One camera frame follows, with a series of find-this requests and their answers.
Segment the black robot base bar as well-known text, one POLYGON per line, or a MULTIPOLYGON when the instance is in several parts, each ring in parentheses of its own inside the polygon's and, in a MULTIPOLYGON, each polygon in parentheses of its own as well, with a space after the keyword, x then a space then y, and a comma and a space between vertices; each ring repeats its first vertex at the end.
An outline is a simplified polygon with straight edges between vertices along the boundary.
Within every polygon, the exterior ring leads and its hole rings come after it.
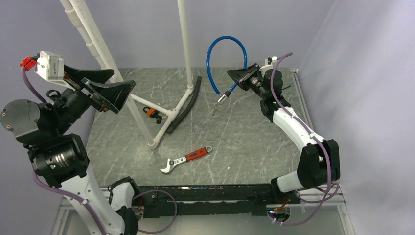
POLYGON ((270 184, 139 186, 132 205, 144 218, 162 216, 250 214, 265 216, 274 207, 297 205, 293 192, 276 194, 270 184))

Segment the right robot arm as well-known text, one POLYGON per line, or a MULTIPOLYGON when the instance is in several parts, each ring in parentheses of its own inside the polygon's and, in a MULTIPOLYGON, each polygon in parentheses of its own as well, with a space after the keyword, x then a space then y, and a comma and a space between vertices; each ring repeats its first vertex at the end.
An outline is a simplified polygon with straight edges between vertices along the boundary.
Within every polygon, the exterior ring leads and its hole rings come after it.
POLYGON ((339 145, 314 132, 295 113, 282 94, 282 73, 267 69, 261 72, 258 64, 245 69, 228 70, 228 76, 244 91, 252 90, 260 97, 260 109, 270 122, 284 131, 300 152, 295 171, 273 178, 270 198, 282 203, 289 192, 311 189, 340 179, 339 145))

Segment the silver lock keys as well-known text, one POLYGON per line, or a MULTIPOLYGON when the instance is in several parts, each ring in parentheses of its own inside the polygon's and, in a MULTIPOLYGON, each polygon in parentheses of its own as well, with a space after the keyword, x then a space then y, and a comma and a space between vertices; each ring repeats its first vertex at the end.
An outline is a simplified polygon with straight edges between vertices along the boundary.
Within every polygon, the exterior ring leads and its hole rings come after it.
POLYGON ((215 114, 216 114, 216 112, 218 110, 218 106, 219 105, 220 105, 220 103, 218 103, 218 102, 214 104, 214 106, 213 106, 213 113, 212 113, 213 116, 215 116, 215 114))

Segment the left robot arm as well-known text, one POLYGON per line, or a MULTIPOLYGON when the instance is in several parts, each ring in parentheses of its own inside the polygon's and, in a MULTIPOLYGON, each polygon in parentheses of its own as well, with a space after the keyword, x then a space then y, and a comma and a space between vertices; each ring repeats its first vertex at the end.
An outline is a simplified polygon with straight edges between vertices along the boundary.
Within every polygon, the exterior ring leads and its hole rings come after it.
POLYGON ((135 235, 138 220, 132 206, 141 192, 125 177, 110 188, 106 198, 90 165, 85 146, 68 129, 90 108, 119 113, 135 87, 133 80, 110 83, 113 69, 80 70, 64 66, 59 75, 69 87, 49 90, 50 102, 27 99, 9 102, 0 121, 28 151, 33 178, 40 186, 65 196, 92 235, 135 235))

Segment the blue cable lock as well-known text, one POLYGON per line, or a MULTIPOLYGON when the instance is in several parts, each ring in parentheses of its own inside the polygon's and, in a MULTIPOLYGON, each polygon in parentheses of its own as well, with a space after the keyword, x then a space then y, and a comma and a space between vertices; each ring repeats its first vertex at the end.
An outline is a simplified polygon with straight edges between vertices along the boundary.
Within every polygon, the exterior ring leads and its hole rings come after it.
POLYGON ((214 67, 242 67, 248 65, 247 50, 238 38, 224 35, 216 38, 208 47, 205 66, 209 83, 216 95, 218 95, 215 106, 223 104, 237 87, 237 82, 232 81, 227 90, 219 89, 217 80, 213 76, 214 67))

